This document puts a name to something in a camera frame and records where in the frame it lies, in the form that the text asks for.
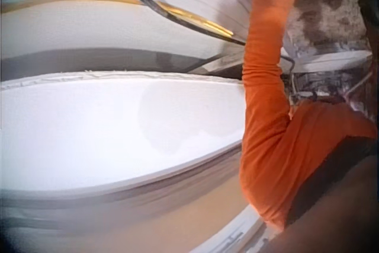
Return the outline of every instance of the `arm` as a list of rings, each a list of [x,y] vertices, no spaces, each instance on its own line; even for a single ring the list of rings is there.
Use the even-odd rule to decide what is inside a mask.
[[[273,153],[290,122],[290,106],[280,79],[280,48],[294,0],[253,0],[243,64],[246,92],[241,183],[250,196],[252,165]]]

